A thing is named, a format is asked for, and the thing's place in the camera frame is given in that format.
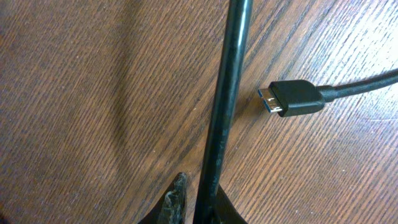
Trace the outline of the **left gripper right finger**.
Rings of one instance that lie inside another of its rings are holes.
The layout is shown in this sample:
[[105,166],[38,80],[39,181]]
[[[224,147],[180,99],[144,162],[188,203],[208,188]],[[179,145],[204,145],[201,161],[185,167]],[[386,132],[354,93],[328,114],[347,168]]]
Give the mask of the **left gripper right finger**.
[[229,200],[221,186],[218,187],[215,200],[214,223],[247,224]]

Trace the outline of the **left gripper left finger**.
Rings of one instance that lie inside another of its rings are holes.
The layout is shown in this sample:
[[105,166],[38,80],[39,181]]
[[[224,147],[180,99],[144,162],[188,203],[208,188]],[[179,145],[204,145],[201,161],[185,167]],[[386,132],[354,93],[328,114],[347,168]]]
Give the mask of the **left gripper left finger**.
[[187,200],[187,175],[178,173],[155,207],[139,224],[184,224]]

